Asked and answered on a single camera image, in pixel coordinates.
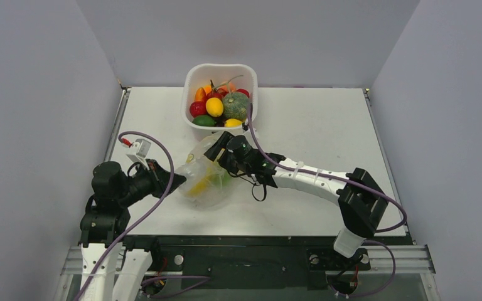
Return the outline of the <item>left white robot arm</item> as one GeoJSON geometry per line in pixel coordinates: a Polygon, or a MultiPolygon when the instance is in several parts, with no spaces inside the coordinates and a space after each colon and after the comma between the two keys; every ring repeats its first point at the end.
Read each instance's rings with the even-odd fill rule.
{"type": "Polygon", "coordinates": [[[93,170],[93,195],[80,222],[82,280],[75,300],[130,300],[138,293],[138,279],[146,269],[160,266],[162,252],[151,240],[142,248],[132,247],[131,264],[115,279],[115,268],[129,224],[129,208],[148,196],[164,200],[187,180],[186,176],[163,169],[157,161],[135,162],[128,174],[115,161],[93,170]]]}

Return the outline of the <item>clear plastic bag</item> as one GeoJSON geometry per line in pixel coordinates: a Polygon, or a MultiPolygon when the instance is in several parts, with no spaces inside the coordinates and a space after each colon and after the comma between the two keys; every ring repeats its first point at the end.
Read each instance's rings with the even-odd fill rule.
{"type": "Polygon", "coordinates": [[[221,135],[221,132],[216,132],[197,143],[189,152],[186,162],[175,170],[175,173],[186,178],[176,191],[186,201],[200,208],[226,203],[240,184],[240,180],[230,176],[217,161],[211,161],[204,156],[205,151],[216,143],[221,135]]]}

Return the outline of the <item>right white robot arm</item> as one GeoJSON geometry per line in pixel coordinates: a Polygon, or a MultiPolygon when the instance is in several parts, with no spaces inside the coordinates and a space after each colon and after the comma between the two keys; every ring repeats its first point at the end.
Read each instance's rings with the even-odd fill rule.
{"type": "Polygon", "coordinates": [[[344,226],[328,252],[338,268],[351,263],[363,242],[374,237],[388,206],[382,189],[364,169],[331,172],[305,166],[284,155],[261,153],[244,135],[223,132],[204,156],[231,175],[248,176],[264,187],[301,191],[339,207],[344,226]]]}

